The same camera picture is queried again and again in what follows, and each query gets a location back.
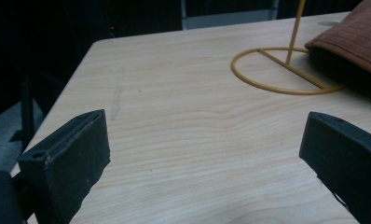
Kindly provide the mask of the brown bucket hat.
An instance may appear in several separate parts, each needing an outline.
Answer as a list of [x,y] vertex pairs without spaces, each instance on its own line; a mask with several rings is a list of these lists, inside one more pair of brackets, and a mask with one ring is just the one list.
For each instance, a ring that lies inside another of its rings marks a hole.
[[310,40],[305,48],[323,49],[371,74],[371,0],[364,0],[338,25]]

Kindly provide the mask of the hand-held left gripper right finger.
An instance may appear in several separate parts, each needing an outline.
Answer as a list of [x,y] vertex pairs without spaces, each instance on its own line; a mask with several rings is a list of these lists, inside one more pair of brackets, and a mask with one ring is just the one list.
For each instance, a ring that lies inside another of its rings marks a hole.
[[299,157],[360,224],[371,224],[371,133],[311,112]]

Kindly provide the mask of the dark metal stand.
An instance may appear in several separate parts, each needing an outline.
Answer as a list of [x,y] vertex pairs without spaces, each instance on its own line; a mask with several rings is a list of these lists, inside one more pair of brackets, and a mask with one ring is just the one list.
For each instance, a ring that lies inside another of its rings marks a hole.
[[34,104],[31,82],[28,76],[21,78],[21,129],[11,137],[11,142],[21,142],[24,151],[34,136]]

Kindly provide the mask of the yellow metal hat stand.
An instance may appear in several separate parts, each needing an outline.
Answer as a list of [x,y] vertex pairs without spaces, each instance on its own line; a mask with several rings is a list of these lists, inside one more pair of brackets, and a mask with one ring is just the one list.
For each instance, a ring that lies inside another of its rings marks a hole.
[[[246,84],[249,84],[251,86],[254,86],[258,89],[264,90],[264,91],[271,91],[271,92],[276,92],[276,93],[281,93],[281,94],[289,94],[289,95],[320,95],[320,94],[327,94],[335,91],[339,91],[345,87],[345,84],[338,84],[335,86],[326,86],[323,84],[320,80],[308,76],[307,74],[303,73],[299,69],[296,69],[291,65],[291,60],[294,52],[301,52],[301,53],[306,53],[309,54],[309,51],[305,48],[297,48],[295,46],[295,41],[298,33],[298,28],[299,24],[301,21],[301,17],[304,11],[304,7],[306,4],[306,0],[299,0],[297,11],[295,14],[295,22],[290,38],[289,45],[287,47],[264,47],[264,48],[255,48],[255,49],[247,49],[245,51],[242,51],[235,55],[233,59],[230,62],[230,70],[232,73],[241,81],[243,81]],[[285,51],[286,52],[286,58],[284,61],[280,60],[271,52],[273,50],[276,51]],[[316,90],[291,90],[291,89],[285,89],[285,88],[280,88],[280,87],[275,87],[275,86],[269,86],[268,84],[263,84],[260,82],[257,82],[255,80],[252,80],[242,74],[239,69],[236,67],[236,64],[240,58],[243,56],[252,54],[252,53],[259,53],[274,63],[280,65],[281,67],[285,68],[286,70],[292,72],[293,74],[297,75],[298,77],[301,77],[302,79],[306,80],[308,83],[316,87]]]

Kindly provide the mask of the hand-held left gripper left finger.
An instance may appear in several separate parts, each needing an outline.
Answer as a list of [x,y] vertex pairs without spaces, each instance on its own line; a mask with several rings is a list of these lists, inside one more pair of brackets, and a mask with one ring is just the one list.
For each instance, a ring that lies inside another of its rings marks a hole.
[[69,224],[110,162],[105,112],[66,122],[18,159],[40,224]]

